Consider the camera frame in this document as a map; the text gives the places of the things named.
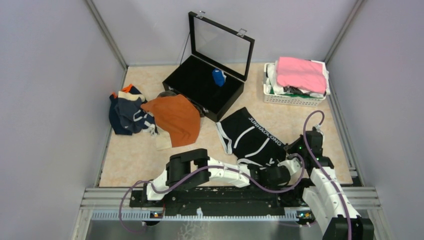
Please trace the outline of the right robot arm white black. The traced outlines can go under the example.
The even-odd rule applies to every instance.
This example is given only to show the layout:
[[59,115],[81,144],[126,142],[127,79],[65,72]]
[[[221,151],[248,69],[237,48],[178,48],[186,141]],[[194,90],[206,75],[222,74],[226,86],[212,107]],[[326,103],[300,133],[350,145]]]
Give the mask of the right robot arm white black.
[[372,240],[374,225],[352,206],[336,177],[334,165],[323,155],[324,133],[321,125],[307,130],[285,146],[289,170],[299,173],[293,200],[309,206],[324,240]]

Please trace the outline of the olive grey underwear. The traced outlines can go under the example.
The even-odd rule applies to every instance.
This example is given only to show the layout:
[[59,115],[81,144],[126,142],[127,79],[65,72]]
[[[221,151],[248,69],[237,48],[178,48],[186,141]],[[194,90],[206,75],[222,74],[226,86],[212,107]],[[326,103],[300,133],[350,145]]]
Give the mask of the olive grey underwear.
[[172,90],[166,90],[166,91],[163,91],[163,92],[161,92],[161,93],[159,93],[158,95],[157,95],[157,97],[158,98],[163,98],[163,97],[174,97],[174,96],[177,96],[178,94],[177,93],[175,93],[175,92],[173,92]]

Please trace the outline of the dark blue underwear cream waistband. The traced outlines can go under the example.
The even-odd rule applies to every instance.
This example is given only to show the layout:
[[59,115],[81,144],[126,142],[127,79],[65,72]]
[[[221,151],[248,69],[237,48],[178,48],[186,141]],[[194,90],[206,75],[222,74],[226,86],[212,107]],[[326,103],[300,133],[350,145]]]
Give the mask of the dark blue underwear cream waistband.
[[115,111],[121,126],[132,134],[140,132],[149,133],[151,136],[157,134],[155,119],[152,113],[141,108],[147,103],[143,94],[133,94],[119,91]]

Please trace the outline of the white plastic basket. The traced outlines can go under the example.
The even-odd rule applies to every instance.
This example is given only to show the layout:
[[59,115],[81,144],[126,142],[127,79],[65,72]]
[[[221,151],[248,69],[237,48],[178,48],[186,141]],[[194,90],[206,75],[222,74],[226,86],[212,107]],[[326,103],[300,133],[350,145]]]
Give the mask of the white plastic basket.
[[294,90],[294,92],[283,92],[283,87],[277,87],[277,93],[275,93],[275,88],[272,84],[272,78],[275,78],[276,75],[275,65],[277,61],[274,63],[267,62],[263,66],[263,101],[265,103],[293,106],[318,106],[331,94],[329,83],[329,71],[327,70],[327,66],[324,62],[316,60],[312,60],[312,62],[322,65],[322,73],[326,79],[326,91],[324,94],[305,92],[298,88],[292,87],[289,87],[288,89],[292,89]]

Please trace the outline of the black display case glass lid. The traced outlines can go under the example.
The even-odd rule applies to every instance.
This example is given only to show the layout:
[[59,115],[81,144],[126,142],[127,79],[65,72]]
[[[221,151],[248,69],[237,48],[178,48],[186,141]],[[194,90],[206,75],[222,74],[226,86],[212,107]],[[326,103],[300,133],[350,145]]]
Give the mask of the black display case glass lid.
[[[255,40],[246,30],[231,29],[204,16],[188,13],[190,55],[162,82],[165,90],[185,96],[204,115],[218,122],[243,93],[248,79]],[[212,71],[226,75],[215,84]]]

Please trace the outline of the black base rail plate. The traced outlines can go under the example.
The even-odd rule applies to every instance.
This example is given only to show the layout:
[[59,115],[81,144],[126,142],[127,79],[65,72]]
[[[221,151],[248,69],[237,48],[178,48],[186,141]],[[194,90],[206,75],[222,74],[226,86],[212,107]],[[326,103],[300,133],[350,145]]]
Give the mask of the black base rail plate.
[[270,193],[257,187],[231,186],[195,187],[173,190],[161,200],[148,200],[144,190],[133,190],[129,205],[132,208],[160,208],[166,217],[283,217],[294,210],[295,219],[315,216],[294,191]]

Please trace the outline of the black underwear white trim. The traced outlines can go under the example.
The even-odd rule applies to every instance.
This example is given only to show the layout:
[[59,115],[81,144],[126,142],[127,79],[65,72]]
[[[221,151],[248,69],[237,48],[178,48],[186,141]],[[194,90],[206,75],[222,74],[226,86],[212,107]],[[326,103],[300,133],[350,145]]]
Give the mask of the black underwear white trim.
[[215,123],[223,150],[237,163],[274,167],[286,159],[285,144],[243,107]]

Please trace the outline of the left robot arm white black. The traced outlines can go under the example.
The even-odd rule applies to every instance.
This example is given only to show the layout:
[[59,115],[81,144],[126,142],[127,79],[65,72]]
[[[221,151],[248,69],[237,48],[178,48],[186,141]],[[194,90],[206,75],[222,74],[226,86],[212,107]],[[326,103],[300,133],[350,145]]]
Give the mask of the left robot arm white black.
[[172,191],[186,191],[208,182],[227,183],[237,188],[254,185],[265,192],[280,194],[293,190],[293,186],[286,188],[285,184],[297,173],[304,175],[305,170],[304,160],[297,153],[276,166],[265,167],[247,162],[225,163],[199,148],[172,155],[164,171],[144,184],[141,200],[154,207]]

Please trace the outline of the white cloths in basket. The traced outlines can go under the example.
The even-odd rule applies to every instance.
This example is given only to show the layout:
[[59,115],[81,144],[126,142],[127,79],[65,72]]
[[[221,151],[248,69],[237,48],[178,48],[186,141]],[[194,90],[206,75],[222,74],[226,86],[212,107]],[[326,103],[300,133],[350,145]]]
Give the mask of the white cloths in basket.
[[[280,86],[278,83],[277,83],[277,74],[275,75],[275,78],[272,78],[271,79],[272,80],[272,84],[274,85],[274,88],[275,88],[275,93],[277,93],[278,92],[278,90],[277,90],[277,87],[282,87],[282,86]],[[283,88],[283,92],[287,92],[287,93],[291,93],[291,92],[295,92],[293,89],[288,89],[289,87],[282,87]]]

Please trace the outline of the navy underwear orange waistband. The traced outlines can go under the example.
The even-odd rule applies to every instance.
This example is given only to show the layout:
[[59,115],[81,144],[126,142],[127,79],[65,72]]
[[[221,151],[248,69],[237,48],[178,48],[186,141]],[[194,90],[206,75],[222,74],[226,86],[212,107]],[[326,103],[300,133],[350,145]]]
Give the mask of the navy underwear orange waistband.
[[116,92],[109,96],[109,100],[108,119],[114,133],[116,135],[133,135],[135,132],[131,113],[135,112],[134,104],[126,98],[119,97]]

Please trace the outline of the royal blue underwear white trim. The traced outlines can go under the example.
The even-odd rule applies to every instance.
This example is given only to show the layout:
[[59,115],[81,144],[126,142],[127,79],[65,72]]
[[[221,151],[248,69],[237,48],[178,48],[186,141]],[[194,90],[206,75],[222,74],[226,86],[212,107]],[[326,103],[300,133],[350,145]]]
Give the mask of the royal blue underwear white trim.
[[222,87],[225,84],[226,78],[227,78],[224,71],[218,68],[215,68],[212,71],[212,77],[213,77],[214,83],[219,87]]

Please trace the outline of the orange underwear cream waistband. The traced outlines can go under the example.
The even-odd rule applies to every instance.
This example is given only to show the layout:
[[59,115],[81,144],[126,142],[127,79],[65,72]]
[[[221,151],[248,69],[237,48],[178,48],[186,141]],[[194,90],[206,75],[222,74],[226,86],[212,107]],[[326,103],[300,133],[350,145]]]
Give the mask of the orange underwear cream waistband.
[[161,96],[141,105],[153,115],[157,135],[157,150],[194,144],[200,134],[201,116],[198,109],[183,95]]

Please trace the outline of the pink folded cloth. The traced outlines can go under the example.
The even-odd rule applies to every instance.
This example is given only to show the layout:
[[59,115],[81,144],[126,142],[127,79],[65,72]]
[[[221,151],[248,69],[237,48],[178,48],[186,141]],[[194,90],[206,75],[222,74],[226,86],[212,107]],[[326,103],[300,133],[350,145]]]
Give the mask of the pink folded cloth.
[[327,91],[327,69],[322,62],[280,57],[275,70],[276,82],[282,87],[294,87],[322,95]]

